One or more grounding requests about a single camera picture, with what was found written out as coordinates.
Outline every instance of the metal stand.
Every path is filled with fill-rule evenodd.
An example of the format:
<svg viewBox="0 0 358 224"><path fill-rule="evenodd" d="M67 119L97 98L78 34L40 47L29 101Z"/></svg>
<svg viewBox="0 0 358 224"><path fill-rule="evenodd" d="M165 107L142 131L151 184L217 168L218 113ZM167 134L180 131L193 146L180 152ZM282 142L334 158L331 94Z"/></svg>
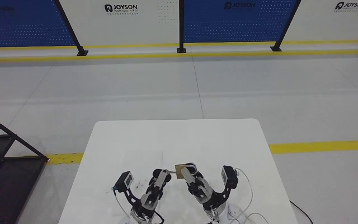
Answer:
<svg viewBox="0 0 358 224"><path fill-rule="evenodd" d="M15 224L44 165L49 159L14 132L0 124L0 223ZM38 156L5 157L18 141Z"/></svg>
<svg viewBox="0 0 358 224"><path fill-rule="evenodd" d="M179 0L179 48L177 53L186 53L184 48L184 0Z"/></svg>
<svg viewBox="0 0 358 224"><path fill-rule="evenodd" d="M73 29L72 29L72 27L71 27L71 24L70 24L69 21L68 21L68 18L67 18L67 16L66 16L65 11L64 11L63 8L62 8L62 5L61 5L60 1L59 1L59 0L54 0L54 2L55 2L55 4L56 4L56 6L57 6L58 11L59 11L60 14L61 14L61 17L62 17L63 21L64 21L65 24L66 24L66 27L67 27L69 33L71 34L71 37L72 37L72 39L73 39L73 41L74 41L74 44L75 44L76 47L77 47L77 50L78 50L77 56L86 56L86 55L88 54L88 50L84 50L83 46L81 46L81 45L79 44L79 41L78 41L78 39L77 39L77 37L76 37L76 34L74 33L74 31L73 31Z"/></svg>
<svg viewBox="0 0 358 224"><path fill-rule="evenodd" d="M290 26L290 24L291 24L291 22L292 22L293 17L294 17L295 14L296 14L296 11L297 11L298 6L300 5L300 3L301 3L301 0L297 0L297 1L296 1L296 4L295 4L295 6L294 6L294 8L293 8L293 10L292 10L292 12L291 12L291 14L290 14L290 17L289 17L289 19L288 19L288 21L287 21L287 23L286 23L286 26L285 26L285 28L284 28L284 31L282 32L282 34L281 34L279 40L275 43L274 46L271 46L271 47L270 47L273 52L281 52L281 51L282 51L282 50L280 49L281 43L282 43L282 41L283 41L283 39L284 39L284 37L285 37L285 35L286 35L286 32L287 32L287 30L288 30L288 28L289 28L289 26Z"/></svg>

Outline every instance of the white wall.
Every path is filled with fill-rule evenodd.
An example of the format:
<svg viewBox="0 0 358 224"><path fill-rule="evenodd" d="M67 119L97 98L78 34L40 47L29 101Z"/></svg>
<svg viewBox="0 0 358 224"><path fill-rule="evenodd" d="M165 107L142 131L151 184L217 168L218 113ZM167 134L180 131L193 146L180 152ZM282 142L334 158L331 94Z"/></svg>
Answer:
<svg viewBox="0 0 358 224"><path fill-rule="evenodd" d="M351 12L335 12L338 2L302 0L285 41L358 40L358 7ZM82 45L178 42L178 0L61 0L61 3ZM106 4L136 4L138 14L108 15Z"/></svg>
<svg viewBox="0 0 358 224"><path fill-rule="evenodd" d="M357 0L302 0L288 29L286 41L358 40L358 7L335 12L339 2Z"/></svg>

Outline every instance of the blue panel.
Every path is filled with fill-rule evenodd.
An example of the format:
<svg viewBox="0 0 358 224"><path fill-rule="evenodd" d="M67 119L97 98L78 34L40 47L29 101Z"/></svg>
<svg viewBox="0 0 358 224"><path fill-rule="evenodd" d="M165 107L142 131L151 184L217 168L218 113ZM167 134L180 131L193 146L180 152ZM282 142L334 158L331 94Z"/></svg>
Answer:
<svg viewBox="0 0 358 224"><path fill-rule="evenodd" d="M296 0L184 0L184 43L277 41Z"/></svg>
<svg viewBox="0 0 358 224"><path fill-rule="evenodd" d="M74 45L53 0L0 0L0 46Z"/></svg>

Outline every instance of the yellow stripe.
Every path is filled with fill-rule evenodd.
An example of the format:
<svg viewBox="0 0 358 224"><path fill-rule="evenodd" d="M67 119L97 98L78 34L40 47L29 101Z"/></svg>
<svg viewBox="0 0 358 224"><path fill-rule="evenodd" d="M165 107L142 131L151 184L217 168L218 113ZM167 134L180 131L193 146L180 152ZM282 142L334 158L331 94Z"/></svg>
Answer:
<svg viewBox="0 0 358 224"><path fill-rule="evenodd" d="M96 59L129 59L129 58L182 58L182 57L246 57L246 56L288 56L288 55L330 55L330 54L358 54L358 50L292 50L284 52L198 52L198 53L161 53L161 54L104 54L78 56L50 56L50 57L12 57L0 58L0 62L44 62L54 60L96 60Z"/></svg>
<svg viewBox="0 0 358 224"><path fill-rule="evenodd" d="M226 45L273 45L275 42L223 42L223 43L187 43L185 46L226 46ZM358 40L307 40L307 41L283 41L282 44L358 44ZM121 45L85 45L85 49L91 48L158 48L178 46L179 43L164 44L121 44ZM28 46L9 47L0 50L63 50L76 49L75 46Z"/></svg>
<svg viewBox="0 0 358 224"><path fill-rule="evenodd" d="M358 141L344 142L309 142L290 144L271 144L272 154L305 153L305 152L331 152L331 151L353 151L358 150ZM53 154L48 165L56 164L79 164L83 153Z"/></svg>
<svg viewBox="0 0 358 224"><path fill-rule="evenodd" d="M56 164L79 164L81 163L83 153L53 154L47 155L50 158L48 165Z"/></svg>
<svg viewBox="0 0 358 224"><path fill-rule="evenodd" d="M271 144L272 154L358 150L358 141Z"/></svg>

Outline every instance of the gray floor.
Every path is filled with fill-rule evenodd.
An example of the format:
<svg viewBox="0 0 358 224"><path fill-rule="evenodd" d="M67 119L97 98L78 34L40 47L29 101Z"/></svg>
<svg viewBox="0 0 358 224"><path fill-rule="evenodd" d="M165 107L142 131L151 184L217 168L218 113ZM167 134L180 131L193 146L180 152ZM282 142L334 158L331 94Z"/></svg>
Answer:
<svg viewBox="0 0 358 224"><path fill-rule="evenodd" d="M99 120L256 118L269 144L357 140L357 62L254 57L0 64L0 122L46 154L83 152ZM9 155L28 152L15 145ZM357 158L357 151L274 156L289 197L325 224L357 223ZM47 166L19 223L57 223L77 169Z"/></svg>

